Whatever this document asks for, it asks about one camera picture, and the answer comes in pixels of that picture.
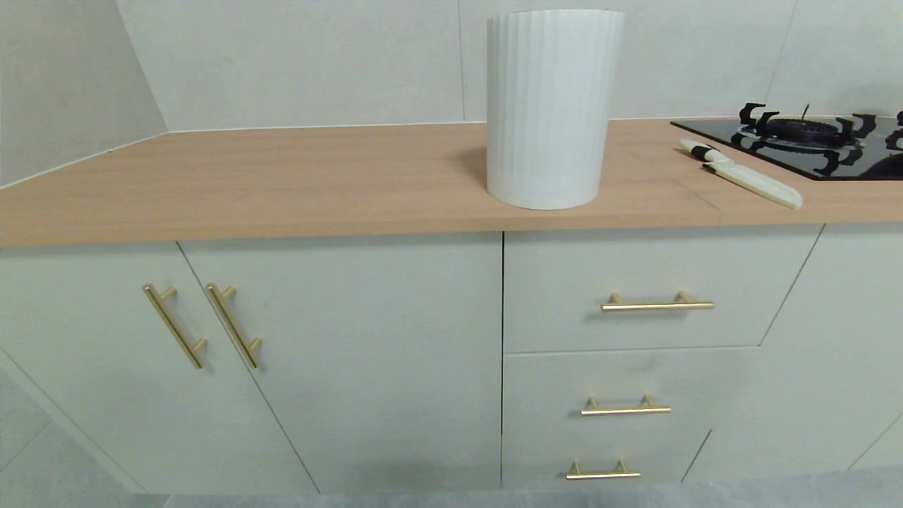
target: wooden countertop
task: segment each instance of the wooden countertop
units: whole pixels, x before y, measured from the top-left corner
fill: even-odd
[[[485,124],[175,133],[0,190],[0,246],[485,230],[903,221],[903,182],[794,186],[790,210],[708,174],[667,120],[611,122],[599,197],[556,212],[486,192]]]

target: knife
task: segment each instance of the knife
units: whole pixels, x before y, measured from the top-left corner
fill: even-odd
[[[733,182],[773,202],[794,210],[803,206],[803,196],[786,183],[735,163],[711,145],[704,145],[692,139],[681,139],[680,145],[693,157],[703,161],[703,167],[721,178]]]

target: grey floor tile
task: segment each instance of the grey floor tile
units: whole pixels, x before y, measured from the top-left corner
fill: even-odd
[[[0,371],[0,470],[48,423],[47,415]]]
[[[173,496],[167,508],[890,508],[903,506],[903,466],[739,482],[585,490],[308,497]]]
[[[126,492],[55,423],[0,471],[3,508],[160,508],[166,499]]]

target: cabinet door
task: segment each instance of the cabinet door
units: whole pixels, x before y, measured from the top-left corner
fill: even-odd
[[[759,345],[820,226],[519,231],[505,236],[505,352]],[[711,310],[602,312],[672,301]]]
[[[710,348],[508,355],[503,485],[680,482],[718,413],[746,382],[757,353]],[[670,412],[582,415],[590,397],[602,409],[641,411],[648,404],[641,402],[645,395]],[[583,471],[610,471],[619,460],[641,477],[565,481],[572,461]]]
[[[175,243],[0,249],[0,347],[151,493],[315,492]]]
[[[498,488],[500,234],[182,246],[322,492]]]
[[[828,225],[688,479],[849,467],[903,408],[903,224]]]
[[[903,464],[903,416],[871,445],[869,451],[860,457],[852,468],[865,469],[898,464]]]

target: black glass cooktop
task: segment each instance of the black glass cooktop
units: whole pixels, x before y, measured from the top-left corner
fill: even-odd
[[[732,146],[813,180],[903,180],[903,111],[897,118],[776,118],[749,103],[739,119],[677,120],[673,125]]]

